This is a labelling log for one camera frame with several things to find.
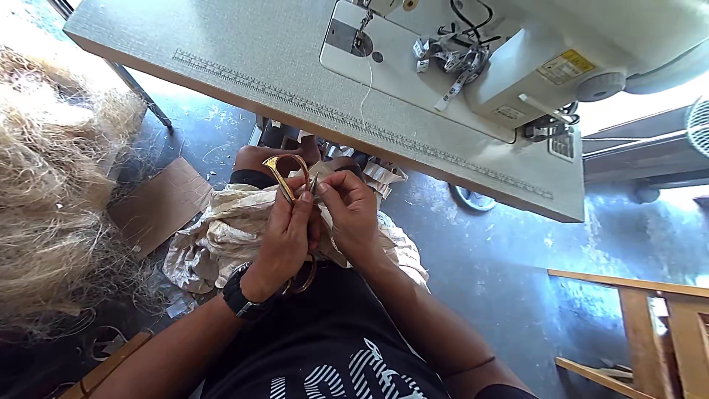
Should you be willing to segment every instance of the black t-shirt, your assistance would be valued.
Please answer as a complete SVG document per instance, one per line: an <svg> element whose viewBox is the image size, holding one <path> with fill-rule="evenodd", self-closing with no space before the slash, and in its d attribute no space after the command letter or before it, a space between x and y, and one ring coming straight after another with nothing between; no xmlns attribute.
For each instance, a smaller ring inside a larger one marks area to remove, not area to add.
<svg viewBox="0 0 709 399"><path fill-rule="evenodd" d="M352 269L321 263L311 286L240 331L209 371L205 399L448 398ZM476 399L533 398L509 386Z"/></svg>

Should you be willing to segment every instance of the fan grille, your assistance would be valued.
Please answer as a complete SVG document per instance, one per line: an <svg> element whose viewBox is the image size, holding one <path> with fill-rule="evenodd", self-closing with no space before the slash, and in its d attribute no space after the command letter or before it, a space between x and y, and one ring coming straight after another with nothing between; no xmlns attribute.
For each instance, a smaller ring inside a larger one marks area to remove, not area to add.
<svg viewBox="0 0 709 399"><path fill-rule="evenodd" d="M705 157L709 157L709 100L697 100L687 118L687 139Z"/></svg>

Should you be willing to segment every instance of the scissors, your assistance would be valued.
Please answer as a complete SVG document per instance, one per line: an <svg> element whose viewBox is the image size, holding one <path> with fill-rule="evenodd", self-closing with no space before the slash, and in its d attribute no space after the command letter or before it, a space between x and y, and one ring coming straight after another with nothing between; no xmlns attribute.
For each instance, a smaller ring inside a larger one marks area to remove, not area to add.
<svg viewBox="0 0 709 399"><path fill-rule="evenodd" d="M283 176L281 176L281 174L278 173L278 169L277 169L278 161L281 160L282 158L286 158L286 157L293 158L298 162L298 164L301 167L301 170L303 171L303 176L305 176L305 178L306 178L306 184L307 184L308 181L310 180L310 176L308 175L308 166L306 165L305 160L299 155L294 155L294 154L274 155L271 158L266 159L263 162L263 164L271 170L271 172L273 173L273 176L276 178L276 181L278 181L278 188L281 190L281 192L283 193L283 196L286 198L288 203L292 206L296 201L296 196L293 194L293 190L291 190L291 188L288 186L288 183L283 178ZM315 176L313 177L313 182L311 183L310 187L308 188L308 191L310 191L312 195L315 195L315 190L318 186L318 175L319 174L320 174L319 172L315 174ZM311 266L312 269L310 271L310 274L308 275L308 280L306 280L305 283L301 287L293 290L294 294L302 293L303 291L305 291L310 286L310 284L313 282L313 279L315 278L315 272L317 270L316 263L317 263L318 259L314 253L308 252L308 254L313 257L313 265ZM295 282L295 277L291 277L287 282L286 289L284 290L284 293L290 289L291 285L293 285L294 282Z"/></svg>
<svg viewBox="0 0 709 399"><path fill-rule="evenodd" d="M301 170L303 171L303 176L306 177L306 182L310 180L310 176L308 175L308 166L306 165L305 160L299 156L299 155L294 155L294 154L281 154L281 155L274 155L271 158L266 159L263 164L267 166L271 172L273 172L273 176L276 178L278 181L278 188L281 190L283 193L283 196L285 196L286 200L290 205L293 205L293 203L296 200L296 196L293 194L293 190L291 190L290 187L288 187L288 183L286 183L286 180L281 176L280 173L278 173L278 161L281 160L282 158L293 158L298 162L298 164L301 167ZM311 183L310 187L308 188L308 191L311 192L312 195L315 195L315 190L316 187L318 186L318 175L320 173L316 173L315 177L313 178L313 182Z"/></svg>

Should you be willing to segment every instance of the shorts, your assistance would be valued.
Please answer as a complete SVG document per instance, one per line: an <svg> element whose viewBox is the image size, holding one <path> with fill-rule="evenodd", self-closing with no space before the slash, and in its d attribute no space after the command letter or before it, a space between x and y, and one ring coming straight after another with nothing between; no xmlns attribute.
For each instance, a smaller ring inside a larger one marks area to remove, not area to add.
<svg viewBox="0 0 709 399"><path fill-rule="evenodd" d="M362 169L360 169L358 165L343 166L341 168L338 168L335 172L339 172L341 170L351 170L357 177L362 179ZM263 190L266 187L271 187L273 185L277 185L278 182L276 181L276 179L273 176L269 176L266 173L263 173L259 170L239 169L239 170L235 170L231 174L231 178L229 179L229 184L231 184L231 185L234 185L234 184L252 185L258 189Z"/></svg>

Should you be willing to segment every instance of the black watch strap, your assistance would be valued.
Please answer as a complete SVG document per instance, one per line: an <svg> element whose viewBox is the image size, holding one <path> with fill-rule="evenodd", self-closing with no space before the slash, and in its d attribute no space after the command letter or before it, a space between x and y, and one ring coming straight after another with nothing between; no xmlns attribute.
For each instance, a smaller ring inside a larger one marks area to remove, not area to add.
<svg viewBox="0 0 709 399"><path fill-rule="evenodd" d="M241 292L241 277L251 266L252 262L242 263L236 268L229 281L224 285L224 300L237 317L244 320L256 320L266 313L270 301L251 302Z"/></svg>

